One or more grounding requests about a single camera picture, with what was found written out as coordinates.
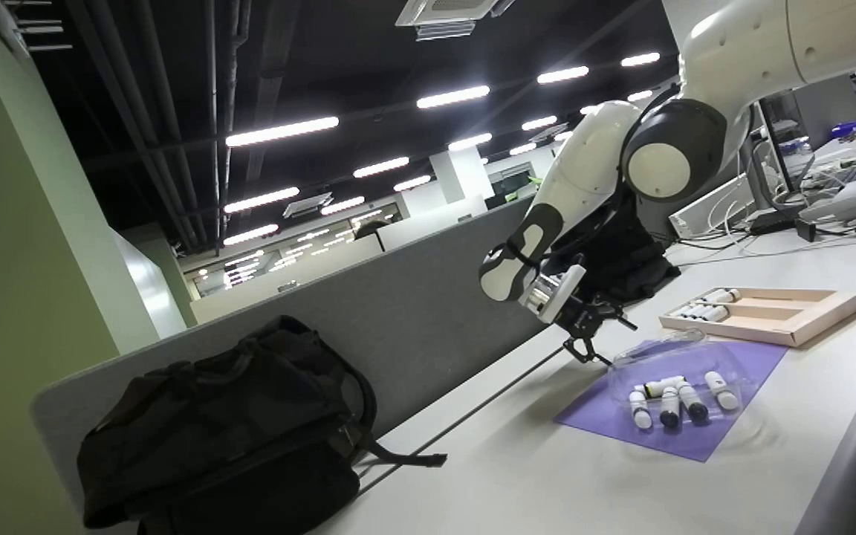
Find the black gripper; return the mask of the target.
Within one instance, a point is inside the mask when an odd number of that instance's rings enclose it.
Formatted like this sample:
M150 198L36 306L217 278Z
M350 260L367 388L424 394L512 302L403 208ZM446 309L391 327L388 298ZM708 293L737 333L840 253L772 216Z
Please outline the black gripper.
M574 358L598 358L607 369L616 369L616 363L604 355L592 338L604 320L626 323L626 317L611 298L589 284L581 263L570 263L565 272L538 269L523 292L523 306L538 320L559 323L574 336L562 344Z

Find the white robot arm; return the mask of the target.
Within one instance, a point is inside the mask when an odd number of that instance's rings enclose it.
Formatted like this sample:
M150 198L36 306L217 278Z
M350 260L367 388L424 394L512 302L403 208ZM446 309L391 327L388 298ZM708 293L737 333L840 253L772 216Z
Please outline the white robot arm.
M678 275L641 208L715 177L755 100L856 70L856 0L660 2L678 75L645 103L616 98L580 118L519 225L479 263L489 299L562 327L581 363L604 323Z

